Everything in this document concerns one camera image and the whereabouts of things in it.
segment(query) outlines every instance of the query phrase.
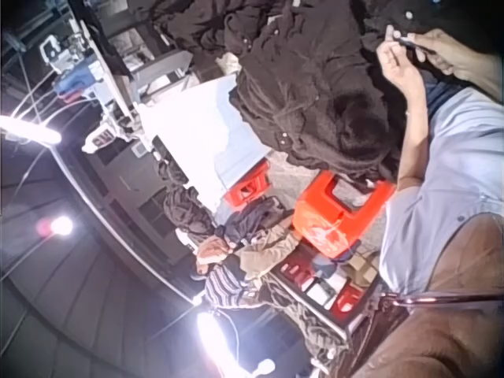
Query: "red stool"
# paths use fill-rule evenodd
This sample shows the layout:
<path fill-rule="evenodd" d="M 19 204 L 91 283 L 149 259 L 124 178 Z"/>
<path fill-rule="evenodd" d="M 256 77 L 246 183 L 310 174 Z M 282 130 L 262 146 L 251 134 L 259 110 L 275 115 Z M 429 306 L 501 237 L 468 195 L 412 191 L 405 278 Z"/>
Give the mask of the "red stool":
<path fill-rule="evenodd" d="M 270 187 L 266 174 L 269 161 L 262 160 L 226 193 L 224 199 L 233 209 L 242 209 L 249 202 L 261 197 Z"/>
<path fill-rule="evenodd" d="M 317 176 L 296 202 L 292 221 L 296 230 L 328 258 L 337 258 L 361 238 L 395 190 L 392 183 L 380 181 L 367 202 L 352 211 L 332 194 L 336 184 L 332 172 Z"/>

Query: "white tablecloth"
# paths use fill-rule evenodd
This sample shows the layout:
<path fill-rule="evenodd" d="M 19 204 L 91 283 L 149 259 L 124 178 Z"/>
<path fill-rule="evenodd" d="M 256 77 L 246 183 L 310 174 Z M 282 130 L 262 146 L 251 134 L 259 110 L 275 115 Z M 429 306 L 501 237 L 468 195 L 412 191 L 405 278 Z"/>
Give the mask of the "white tablecloth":
<path fill-rule="evenodd" d="M 269 152 L 229 103 L 234 86 L 235 75 L 224 76 L 140 108 L 146 135 L 159 136 L 212 212 Z"/>

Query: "bright light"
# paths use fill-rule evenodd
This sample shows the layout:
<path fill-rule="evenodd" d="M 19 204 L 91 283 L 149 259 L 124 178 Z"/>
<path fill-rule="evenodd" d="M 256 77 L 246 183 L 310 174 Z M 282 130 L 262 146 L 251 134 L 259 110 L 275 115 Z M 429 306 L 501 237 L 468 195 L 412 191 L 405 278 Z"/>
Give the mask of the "bright light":
<path fill-rule="evenodd" d="M 205 291 L 203 290 L 201 293 L 195 295 L 192 299 L 193 306 L 197 307 L 203 303 L 203 297 L 205 296 Z"/>
<path fill-rule="evenodd" d="M 228 348 L 226 337 L 219 327 L 217 320 L 210 313 L 198 314 L 198 330 L 206 353 L 213 359 L 227 378 L 254 378 L 270 374 L 275 370 L 275 362 L 264 360 L 258 368 L 250 374 L 235 360 Z"/>
<path fill-rule="evenodd" d="M 206 353 L 217 362 L 227 362 L 231 356 L 224 333 L 211 313 L 198 315 L 198 330 Z"/>
<path fill-rule="evenodd" d="M 60 133 L 46 128 L 44 124 L 33 124 L 12 117 L 0 115 L 0 128 L 38 143 L 58 144 L 61 141 Z"/>
<path fill-rule="evenodd" d="M 55 235 L 67 236 L 72 233 L 73 222 L 66 216 L 61 216 L 50 222 L 50 230 Z"/>
<path fill-rule="evenodd" d="M 275 362 L 270 359 L 259 362 L 258 368 L 252 373 L 252 376 L 267 376 L 275 371 Z"/>

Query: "light blue shirt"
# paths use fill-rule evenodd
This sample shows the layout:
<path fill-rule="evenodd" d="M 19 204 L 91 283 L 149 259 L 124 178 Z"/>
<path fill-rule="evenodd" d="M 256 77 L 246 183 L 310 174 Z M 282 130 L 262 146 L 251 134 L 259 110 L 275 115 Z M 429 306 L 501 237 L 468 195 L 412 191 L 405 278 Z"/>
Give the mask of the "light blue shirt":
<path fill-rule="evenodd" d="M 424 183 L 387 203 L 380 274 L 397 293 L 426 290 L 445 246 L 468 219 L 504 215 L 504 108 L 466 88 L 435 113 L 430 137 Z"/>

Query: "man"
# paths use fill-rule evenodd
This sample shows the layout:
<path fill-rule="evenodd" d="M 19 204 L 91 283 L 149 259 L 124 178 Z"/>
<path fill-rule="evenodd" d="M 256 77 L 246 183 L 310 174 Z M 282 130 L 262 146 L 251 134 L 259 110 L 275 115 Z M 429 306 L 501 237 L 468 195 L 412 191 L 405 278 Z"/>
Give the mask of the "man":
<path fill-rule="evenodd" d="M 421 61 L 479 88 L 448 98 L 429 124 L 424 83 L 396 42 L 399 36 L 388 27 L 377 51 L 384 76 L 408 104 L 380 273 L 392 291 L 403 294 L 502 291 L 502 60 L 440 30 L 409 35 L 429 49 L 417 51 Z M 503 340 L 502 314 L 415 309 L 355 377 L 494 376 Z"/>
<path fill-rule="evenodd" d="M 196 254 L 196 269 L 200 277 L 206 277 L 207 301 L 219 308 L 254 308 L 265 304 L 267 292 L 260 278 L 285 259 L 302 238 L 290 229 L 291 222 L 292 217 L 285 218 L 236 252 L 235 246 L 217 236 L 202 243 Z"/>

